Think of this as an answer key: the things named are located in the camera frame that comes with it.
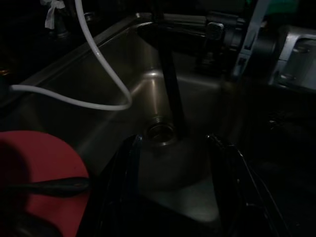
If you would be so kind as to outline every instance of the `stainless steel sink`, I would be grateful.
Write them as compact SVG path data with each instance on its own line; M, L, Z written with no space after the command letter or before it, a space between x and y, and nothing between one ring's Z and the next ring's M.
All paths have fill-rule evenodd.
M102 53L132 93L129 110L96 111L25 94L13 112L1 119L0 130L36 130L59 137L79 153L95 174L103 170L122 140L131 134L143 134L141 191L193 219L218 223L204 138L223 126L225 90L221 80L195 73L194 57L174 53L189 129L187 137L174 140L158 52L136 33L140 24L147 23L140 15L129 17L96 38ZM86 44L24 83L88 102L126 102ZM151 130L157 121L162 127Z

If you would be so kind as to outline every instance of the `metal bracket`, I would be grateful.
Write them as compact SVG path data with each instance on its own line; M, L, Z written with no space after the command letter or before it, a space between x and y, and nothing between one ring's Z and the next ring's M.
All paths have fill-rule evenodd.
M234 80L238 80L242 76L248 64L249 58L252 54L254 42L258 38L261 23L264 16L266 15L270 1L271 0L257 1L251 20L248 25L246 37L243 41L235 66L232 70L232 78Z

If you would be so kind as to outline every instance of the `black handle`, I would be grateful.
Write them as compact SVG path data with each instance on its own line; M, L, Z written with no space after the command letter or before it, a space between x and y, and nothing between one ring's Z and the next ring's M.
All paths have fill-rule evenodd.
M89 187L88 178L72 177L30 184L9 185L6 187L6 191L29 192L32 194L68 198L87 191Z

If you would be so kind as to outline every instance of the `black object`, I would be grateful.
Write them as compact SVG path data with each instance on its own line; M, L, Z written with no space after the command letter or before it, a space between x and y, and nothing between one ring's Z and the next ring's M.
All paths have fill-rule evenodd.
M88 178L72 177L30 184L9 185L5 187L4 191L28 192L32 194L68 198L87 191L89 187L90 181Z
M224 234L235 237L290 237L291 234L261 178L240 151L208 136L212 176Z
M17 237L62 237L53 224L27 212L0 206L0 220Z
M153 21L163 21L164 15L158 0L152 0ZM168 95L173 125L179 139L186 134L186 123L180 97L177 74L173 64L172 51L168 44L158 38L159 59L163 72L164 84Z
M241 153L207 138L222 229L211 229L138 194L142 138L124 141L94 182L77 237L290 237L268 189Z

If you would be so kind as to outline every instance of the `red object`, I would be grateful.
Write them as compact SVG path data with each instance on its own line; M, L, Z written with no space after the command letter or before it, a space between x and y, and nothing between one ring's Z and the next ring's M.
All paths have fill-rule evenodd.
M79 155L64 141L35 131L0 132L0 185L88 177ZM54 224L64 237L76 236L89 193L58 198L28 195L16 202Z

